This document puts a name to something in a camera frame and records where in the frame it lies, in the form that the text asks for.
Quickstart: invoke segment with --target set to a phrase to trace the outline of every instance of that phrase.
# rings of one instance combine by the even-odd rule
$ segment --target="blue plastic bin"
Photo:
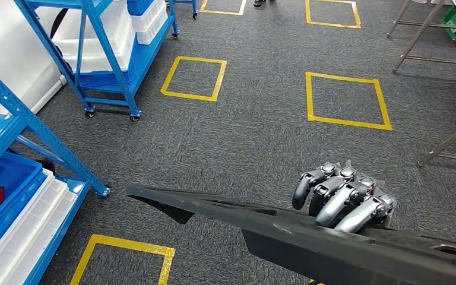
[[[127,85],[130,85],[136,77],[137,71],[137,37],[134,39],[134,46],[132,47],[132,53],[130,54],[130,61],[128,63],[128,69],[123,71],[123,77]],[[112,71],[94,71],[89,73],[80,74],[80,82],[83,87],[97,87],[107,85],[118,85],[115,73]]]
[[[0,239],[45,181],[42,165],[11,153],[0,158],[0,186],[4,200],[0,205]]]
[[[128,13],[132,16],[141,16],[146,12],[153,0],[126,0]]]

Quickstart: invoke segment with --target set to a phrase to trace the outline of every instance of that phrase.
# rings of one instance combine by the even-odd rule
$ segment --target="white plastic bin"
[[[126,1],[113,1],[100,18],[120,69],[128,69],[135,31],[132,26],[132,18],[126,8]],[[52,39],[73,71],[75,71],[77,63],[80,21],[81,11],[69,9]],[[81,72],[111,70],[106,54],[87,18]]]
[[[120,49],[114,49],[116,61],[122,71],[128,69],[130,63],[130,57],[132,55],[132,49],[134,47],[135,31],[132,26],[130,18],[125,19],[126,23],[123,27],[122,34],[125,35],[121,38],[122,45]],[[77,56],[63,56],[64,60],[71,66],[73,72],[76,71],[76,64],[78,63]],[[112,67],[107,60],[107,56],[104,52],[99,55],[87,56],[83,55],[81,58],[81,72],[93,72],[93,71],[112,71]]]
[[[142,16],[132,16],[137,42],[141,45],[149,45],[167,21],[167,17],[166,4],[163,0],[154,0]]]
[[[164,0],[154,0],[153,3],[147,8],[146,12],[140,16],[130,16],[132,17],[132,24],[134,29],[137,31],[142,31],[149,29],[153,24],[156,17],[162,13],[164,9],[167,8],[167,3]]]
[[[43,173],[46,180],[0,240],[0,285],[25,282],[78,197]]]

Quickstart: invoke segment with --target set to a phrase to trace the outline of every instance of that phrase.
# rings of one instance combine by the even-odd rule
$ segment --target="yellow tape square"
[[[375,87],[376,98],[378,99],[378,106],[380,107],[380,112],[382,114],[383,123],[368,123],[368,122],[359,122],[359,121],[350,121],[350,120],[314,116],[314,104],[312,101],[312,77],[313,76],[332,79],[332,80],[343,80],[343,81],[373,84],[373,86]],[[349,125],[349,126],[362,126],[365,128],[384,129],[387,131],[392,131],[391,121],[389,120],[389,115],[387,114],[387,107],[385,106],[384,96],[382,94],[382,88],[380,87],[380,81],[378,81],[378,79],[344,77],[344,76],[321,74],[321,73],[314,73],[314,72],[307,71],[307,72],[305,72],[305,81],[306,81],[306,95],[307,95],[307,119],[309,121],[317,121],[317,122],[325,122],[325,123],[341,124],[341,125]]]
[[[88,241],[88,244],[81,256],[80,263],[72,276],[70,285],[78,285],[81,281],[81,276],[90,260],[90,256],[93,253],[93,249],[96,244],[110,245],[118,248],[132,249],[134,251],[149,252],[151,254],[163,255],[163,264],[161,265],[160,278],[158,279],[158,285],[166,285],[169,279],[170,266],[172,265],[172,258],[176,252],[175,249],[167,246],[152,245],[145,242],[136,242],[134,240],[119,239],[117,237],[103,236],[93,234]]]
[[[213,93],[210,96],[202,96],[202,95],[195,95],[189,93],[180,93],[174,91],[167,91],[170,85],[170,81],[178,68],[179,61],[200,61],[200,62],[212,62],[215,64],[220,64],[219,73],[217,75],[216,83],[214,85]],[[165,78],[165,82],[161,87],[161,93],[167,96],[174,96],[174,97],[181,97],[187,99],[196,99],[196,100],[205,100],[205,101],[217,101],[217,95],[219,94],[219,89],[221,88],[221,83],[223,82],[224,77],[224,70],[226,69],[226,61],[222,61],[221,59],[210,59],[210,58],[193,58],[191,56],[178,56],[174,60],[172,67],[170,68],[169,74],[167,78]]]
[[[310,16],[310,14],[311,14],[311,12],[310,12],[310,1],[322,1],[322,2],[333,2],[333,3],[350,4],[352,6],[352,12],[354,13],[354,20],[356,20],[356,24],[355,25],[344,25],[344,24],[333,24],[333,23],[324,23],[324,22],[312,21],[312,17]],[[356,5],[356,3],[354,1],[305,0],[305,17],[306,17],[306,22],[308,24],[313,24],[313,25],[339,27],[339,28],[353,28],[353,29],[360,29],[361,28],[361,19],[359,18],[359,12],[357,11],[357,5]]]
[[[216,10],[206,10],[205,6],[207,6],[207,1],[204,0],[202,5],[200,6],[200,12],[206,12],[206,13],[213,13],[213,14],[224,14],[224,15],[243,15],[243,10],[245,8],[245,1],[242,0],[242,3],[240,4],[240,8],[238,12],[226,12],[226,11],[216,11]]]

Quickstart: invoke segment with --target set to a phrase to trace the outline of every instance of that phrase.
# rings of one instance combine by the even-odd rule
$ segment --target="shelf frame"
[[[135,94],[137,93],[138,87],[142,83],[147,71],[149,70],[149,66],[151,65],[154,57],[158,49],[160,48],[161,44],[163,43],[164,37],[160,36],[160,43],[156,48],[156,52],[151,52],[147,55],[139,56],[139,63],[145,62],[146,68],[140,68],[139,72],[136,75],[138,77],[137,80],[134,81],[133,84],[128,85],[125,81],[125,77],[123,75],[123,71],[121,70],[118,61],[116,60],[116,56],[114,54],[113,49],[109,43],[109,39],[107,38],[107,34],[104,31],[102,21],[100,19],[100,14],[109,6],[112,0],[14,0],[17,4],[20,11],[24,14],[28,23],[32,26],[32,29],[37,34],[39,40],[43,43],[46,50],[50,53],[53,60],[57,64],[60,72],[65,76],[67,83],[74,89],[74,93],[76,96],[81,100],[81,104],[83,105],[83,109],[86,112],[93,113],[95,111],[93,103],[99,104],[109,104],[109,105],[118,105],[118,106],[128,106],[130,108],[130,116],[131,118],[135,119],[135,121],[141,116],[142,111],[137,108],[137,104],[135,103]],[[179,30],[177,27],[176,21],[176,14],[174,10],[175,0],[169,0],[170,4],[170,14],[167,21],[163,24],[161,29],[166,29],[166,32],[172,26],[173,33],[172,35],[177,38],[179,34]],[[39,6],[46,6],[46,7],[57,7],[57,8],[72,8],[72,9],[80,9],[81,14],[81,25],[80,25],[80,37],[79,37],[79,45],[78,45],[78,59],[81,58],[83,54],[83,41],[84,41],[84,29],[86,25],[86,17],[90,19],[91,25],[97,35],[97,38],[100,41],[102,49],[106,54],[107,60],[109,61],[109,65],[111,66],[113,73],[116,77],[118,85],[111,85],[110,87],[101,86],[98,88],[91,88],[95,90],[102,90],[111,93],[119,93],[122,94],[124,100],[111,100],[111,99],[102,99],[97,97],[89,97],[86,93],[86,89],[81,86],[80,83],[80,72],[81,72],[81,60],[78,60],[78,66],[76,69],[75,74],[71,71],[70,67],[67,63],[62,59],[62,56],[59,50],[51,41],[50,37],[46,34],[45,30],[39,23],[38,17],[35,13],[35,9]],[[136,45],[139,49],[146,50],[141,48],[144,45]]]

